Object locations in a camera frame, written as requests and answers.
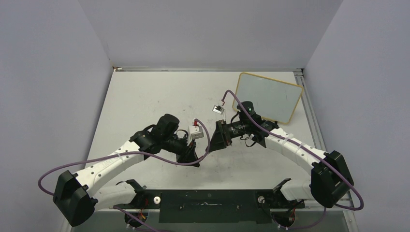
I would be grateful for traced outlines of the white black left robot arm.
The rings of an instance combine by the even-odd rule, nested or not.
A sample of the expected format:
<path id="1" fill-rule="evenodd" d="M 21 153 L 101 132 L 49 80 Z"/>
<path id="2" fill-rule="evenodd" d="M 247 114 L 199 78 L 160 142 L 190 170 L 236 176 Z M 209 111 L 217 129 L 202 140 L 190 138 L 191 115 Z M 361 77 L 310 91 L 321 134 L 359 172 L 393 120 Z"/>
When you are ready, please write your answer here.
<path id="1" fill-rule="evenodd" d="M 106 187 L 105 184 L 131 166 L 157 157 L 162 150 L 176 155 L 176 164 L 199 166 L 196 140 L 208 135 L 196 119 L 178 137 L 179 119 L 164 114 L 156 124 L 136 132 L 111 155 L 96 159 L 89 167 L 75 173 L 59 175 L 53 202 L 68 223 L 75 227 L 87 221 L 94 212 L 118 204 L 138 208 L 144 203 L 144 189 L 135 180 Z"/>

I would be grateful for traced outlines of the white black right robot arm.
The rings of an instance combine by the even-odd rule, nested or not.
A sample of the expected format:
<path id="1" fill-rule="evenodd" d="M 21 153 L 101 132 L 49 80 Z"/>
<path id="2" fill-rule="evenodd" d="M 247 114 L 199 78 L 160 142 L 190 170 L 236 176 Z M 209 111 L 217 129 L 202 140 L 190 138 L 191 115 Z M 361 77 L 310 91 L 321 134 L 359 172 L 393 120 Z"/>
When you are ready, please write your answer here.
<path id="1" fill-rule="evenodd" d="M 210 140 L 209 151 L 217 151 L 232 145 L 234 138 L 247 136 L 252 145 L 259 144 L 282 154 L 309 175 L 309 181 L 283 180 L 275 189 L 273 199 L 276 205 L 286 207 L 296 200 L 315 200 L 326 208 L 332 208 L 354 185 L 343 156 L 337 152 L 322 151 L 295 139 L 280 128 L 277 122 L 264 120 L 258 115 L 253 103 L 243 101 L 237 106 L 230 123 L 216 122 L 215 132 Z"/>

